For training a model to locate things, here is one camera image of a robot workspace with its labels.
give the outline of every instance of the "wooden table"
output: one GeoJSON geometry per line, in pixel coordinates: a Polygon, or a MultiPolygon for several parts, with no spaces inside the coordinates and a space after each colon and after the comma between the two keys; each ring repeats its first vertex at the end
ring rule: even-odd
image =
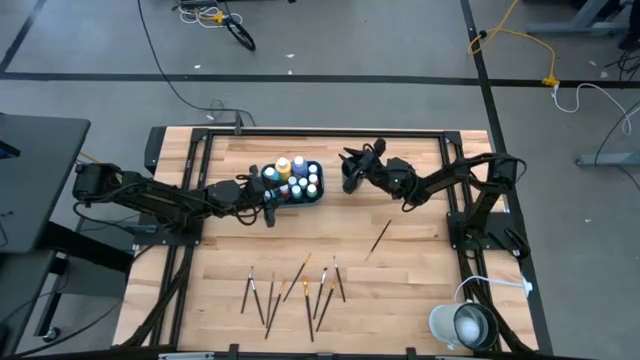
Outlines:
{"type": "MultiPolygon", "coordinates": [[[[180,185],[191,131],[189,127],[167,128],[156,180],[180,185]]],[[[485,131],[460,133],[467,157],[491,151],[485,131]]],[[[453,292],[460,283],[457,257],[450,247],[445,220],[447,194],[444,191],[436,194],[410,213],[400,210],[401,201],[391,200],[366,181],[356,193],[345,194],[338,153],[344,153],[343,147],[360,148],[374,140],[273,135],[214,138],[207,184],[246,174],[253,164],[261,168],[281,156],[302,155],[323,165],[326,193],[317,206],[278,209],[274,228],[267,228],[262,218],[253,226],[243,226],[233,217],[207,219],[202,243],[193,258],[180,350],[227,351],[230,344],[237,343],[241,352],[404,354],[407,347],[415,347],[418,354],[451,353],[431,335],[428,327],[431,310],[452,303],[453,292]],[[393,220],[389,229],[365,261],[389,219],[393,220]],[[269,339],[264,340],[265,328],[251,294],[245,313],[240,314],[250,266],[255,267],[256,287],[266,313],[272,272],[276,274],[277,292],[282,279],[288,285],[291,283],[310,252],[312,256],[303,274],[310,280],[312,307],[322,270],[329,267],[321,302],[324,304],[334,277],[334,255],[341,269],[346,303],[336,289],[312,343],[303,290],[298,283],[289,299],[280,304],[269,339]]],[[[386,140],[384,158],[401,157],[422,176],[442,165],[440,149],[434,140],[386,140]]],[[[199,151],[196,163],[201,158],[199,151]]],[[[476,168],[476,174],[484,178],[486,168],[476,168]]],[[[502,206],[499,203],[494,211],[502,211],[502,206]]],[[[157,300],[166,252],[166,248],[156,247],[134,264],[114,343],[128,338],[157,300]]],[[[490,277],[521,281],[517,262],[506,252],[487,251],[485,259],[490,277]]],[[[494,304],[512,329],[526,344],[537,348],[522,289],[491,285],[491,291],[494,304]]],[[[170,307],[165,316],[165,341],[172,311],[170,307]]],[[[455,353],[466,351],[457,349],[455,353]]]]}

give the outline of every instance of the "white cable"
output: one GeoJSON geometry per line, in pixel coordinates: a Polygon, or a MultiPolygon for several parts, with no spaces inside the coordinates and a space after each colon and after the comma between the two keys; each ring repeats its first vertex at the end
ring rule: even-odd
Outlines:
{"type": "Polygon", "coordinates": [[[620,105],[620,103],[618,101],[616,101],[616,99],[613,98],[613,96],[611,96],[608,92],[606,92],[603,88],[597,86],[597,85],[593,85],[590,83],[582,83],[580,85],[578,85],[578,87],[576,88],[576,108],[573,110],[567,110],[564,109],[562,106],[560,106],[558,104],[558,97],[557,97],[557,92],[558,92],[558,85],[553,87],[553,92],[551,92],[551,97],[553,98],[553,101],[556,104],[556,107],[558,109],[560,109],[561,111],[564,111],[566,113],[575,113],[576,111],[578,111],[578,109],[580,108],[580,88],[583,86],[589,86],[592,87],[594,89],[598,89],[600,90],[603,94],[607,95],[607,97],[609,98],[609,100],[611,100],[611,102],[613,102],[618,109],[620,109],[620,111],[622,111],[622,114],[624,115],[624,121],[622,122],[622,133],[625,135],[631,135],[631,116],[633,114],[636,113],[637,110],[634,110],[632,113],[627,114],[627,111],[622,107],[622,105],[620,105]]]}
{"type": "MultiPolygon", "coordinates": [[[[182,8],[182,6],[178,7],[178,10],[180,11],[180,21],[182,21],[185,24],[195,24],[198,23],[200,24],[200,26],[202,26],[205,29],[222,29],[222,28],[226,28],[225,25],[207,25],[204,22],[202,22],[201,20],[205,20],[205,21],[212,21],[209,19],[203,19],[203,17],[212,17],[214,15],[216,15],[217,13],[220,12],[220,9],[218,9],[215,6],[211,6],[208,8],[204,8],[204,10],[201,9],[195,9],[195,11],[189,11],[189,10],[185,10],[182,8]],[[185,15],[190,15],[193,16],[195,19],[194,20],[187,20],[185,19],[185,15]]],[[[236,18],[236,22],[238,24],[242,24],[242,22],[244,21],[244,19],[242,18],[242,16],[238,13],[231,13],[231,15],[223,15],[223,18],[228,18],[229,16],[231,17],[235,17],[236,18]]]]}
{"type": "Polygon", "coordinates": [[[473,280],[473,279],[480,279],[480,280],[484,280],[484,281],[490,282],[490,283],[524,288],[524,285],[521,284],[521,283],[514,283],[514,282],[506,281],[506,280],[491,279],[491,278],[487,278],[487,277],[480,276],[480,275],[473,275],[473,276],[469,276],[468,278],[464,279],[464,281],[461,282],[460,285],[458,285],[458,288],[456,289],[456,292],[453,294],[453,301],[456,304],[458,304],[458,292],[460,292],[460,289],[462,289],[462,286],[464,284],[466,284],[469,280],[473,280]]]}

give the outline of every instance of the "black desk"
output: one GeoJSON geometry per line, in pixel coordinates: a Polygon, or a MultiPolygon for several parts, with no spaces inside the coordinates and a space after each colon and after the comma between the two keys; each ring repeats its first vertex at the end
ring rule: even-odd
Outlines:
{"type": "MultiPolygon", "coordinates": [[[[0,159],[0,221],[6,234],[0,232],[0,321],[37,297],[49,273],[64,272],[67,262],[57,257],[58,250],[129,270],[131,254],[49,221],[88,129],[87,120],[0,114],[0,140],[20,151],[0,159]]],[[[15,352],[34,305],[3,324],[8,337],[2,355],[15,352]]]]}

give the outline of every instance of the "concrete floor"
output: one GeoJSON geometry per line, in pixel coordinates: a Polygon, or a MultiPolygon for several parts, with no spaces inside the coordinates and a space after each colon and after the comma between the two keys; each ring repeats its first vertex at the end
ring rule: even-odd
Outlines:
{"type": "MultiPolygon", "coordinates": [[[[142,0],[160,62],[173,74],[414,75],[475,78],[464,19],[457,1],[300,0],[232,2],[245,18],[258,51],[238,46],[226,30],[183,24],[170,0],[142,0]],[[295,54],[289,59],[287,54],[295,54]]],[[[0,47],[7,48],[35,1],[0,2],[0,47]]],[[[479,28],[495,26],[509,0],[472,0],[479,28]]],[[[507,27],[564,20],[563,4],[519,4],[507,27]]],[[[620,52],[615,39],[545,37],[556,50],[561,80],[605,79],[602,65],[620,52]]],[[[157,74],[134,2],[47,0],[8,72],[157,74]]],[[[548,52],[524,39],[500,36],[484,52],[489,76],[540,79],[548,74],[548,52]]],[[[489,129],[479,87],[407,84],[178,83],[191,102],[212,98],[251,111],[259,125],[431,129],[489,129]]],[[[611,90],[625,106],[638,90],[611,90]]],[[[582,108],[565,114],[548,89],[493,88],[509,152],[529,163],[518,184],[554,352],[600,359],[635,358],[640,318],[640,194],[617,169],[582,170],[577,155],[594,152],[619,112],[596,90],[581,92],[582,108]]],[[[561,89],[573,107],[575,90],[561,89]]],[[[206,122],[162,82],[0,81],[0,111],[87,118],[92,127],[84,151],[123,168],[144,171],[143,149],[155,125],[206,122]]],[[[608,150],[640,150],[638,131],[614,133],[608,150]]],[[[53,219],[74,227],[68,184],[53,219]]],[[[88,215],[120,219],[117,206],[88,215]]],[[[54,323],[69,333],[92,321],[116,299],[63,296],[54,323]]],[[[50,350],[106,347],[116,314],[91,332],[50,350]]],[[[24,338],[21,349],[41,344],[24,338]]]]}

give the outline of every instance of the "paintbrush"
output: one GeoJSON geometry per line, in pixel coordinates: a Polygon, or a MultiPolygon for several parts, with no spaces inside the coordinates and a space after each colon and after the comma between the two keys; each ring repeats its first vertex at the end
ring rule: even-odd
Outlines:
{"type": "Polygon", "coordinates": [[[320,295],[322,295],[322,287],[324,286],[324,279],[327,277],[327,268],[324,268],[324,272],[322,273],[322,281],[320,281],[320,289],[318,289],[318,297],[316,298],[316,309],[313,310],[313,320],[316,319],[316,315],[318,315],[318,305],[320,305],[320,295]]]}
{"type": "Polygon", "coordinates": [[[336,276],[338,277],[338,284],[340,284],[340,293],[342,293],[342,302],[347,302],[347,298],[344,296],[344,288],[342,287],[342,278],[340,277],[340,269],[338,269],[338,263],[336,257],[333,257],[333,266],[336,268],[336,276]]]}
{"type": "Polygon", "coordinates": [[[293,289],[293,287],[296,284],[296,281],[298,281],[298,278],[300,277],[300,274],[302,273],[302,269],[304,269],[304,266],[307,265],[307,262],[309,261],[310,257],[311,257],[311,253],[309,253],[309,255],[307,255],[307,258],[302,263],[302,266],[300,266],[300,270],[298,270],[298,273],[296,274],[296,277],[293,278],[293,282],[291,283],[291,287],[289,288],[289,290],[287,290],[287,295],[284,296],[284,299],[282,299],[282,302],[287,301],[287,298],[289,297],[289,293],[291,293],[291,289],[293,289]]]}
{"type": "Polygon", "coordinates": [[[316,327],[316,332],[320,330],[320,324],[322,324],[322,319],[324,319],[324,313],[327,312],[327,307],[329,307],[329,300],[331,300],[331,295],[333,295],[333,289],[336,287],[336,279],[333,279],[333,284],[331,284],[331,290],[329,290],[329,295],[327,295],[327,302],[324,303],[324,308],[322,308],[322,314],[320,314],[320,320],[318,320],[318,327],[316,327]]]}
{"type": "Polygon", "coordinates": [[[375,244],[373,244],[373,247],[371,248],[371,250],[369,250],[369,254],[367,254],[366,258],[364,258],[364,261],[369,260],[369,256],[371,256],[371,254],[373,253],[373,250],[375,250],[376,246],[378,246],[378,243],[380,242],[380,239],[382,239],[382,235],[384,235],[384,233],[387,231],[389,224],[391,224],[391,219],[389,219],[389,221],[387,222],[387,225],[385,225],[384,229],[382,229],[380,236],[378,236],[378,240],[376,240],[375,244]]]}
{"type": "Polygon", "coordinates": [[[262,307],[260,306],[260,298],[258,297],[258,291],[256,290],[256,284],[253,282],[253,276],[251,276],[251,288],[253,289],[253,295],[256,297],[256,304],[258,305],[258,313],[260,314],[260,321],[264,325],[264,316],[262,316],[262,307]]]}
{"type": "Polygon", "coordinates": [[[313,342],[313,322],[311,321],[311,306],[309,305],[309,280],[306,276],[302,277],[302,288],[304,289],[304,301],[307,304],[307,319],[309,320],[309,335],[313,342]]]}
{"type": "Polygon", "coordinates": [[[271,321],[269,321],[269,325],[267,325],[267,334],[264,336],[264,339],[267,340],[269,337],[269,331],[271,331],[271,326],[273,326],[273,319],[276,317],[276,311],[278,310],[278,304],[280,304],[280,298],[282,297],[282,292],[284,291],[284,283],[282,280],[282,285],[280,285],[280,290],[278,291],[278,298],[276,299],[276,304],[273,306],[273,314],[271,314],[271,321]]]}
{"type": "Polygon", "coordinates": [[[240,314],[244,314],[244,306],[247,304],[247,294],[249,293],[249,286],[251,285],[251,278],[253,277],[253,266],[249,270],[249,277],[247,278],[247,286],[244,288],[244,297],[242,298],[242,308],[240,314]]]}
{"type": "Polygon", "coordinates": [[[267,305],[267,327],[269,326],[269,314],[271,314],[271,299],[273,298],[273,282],[276,281],[275,271],[271,273],[271,288],[269,289],[269,304],[267,305]]]}

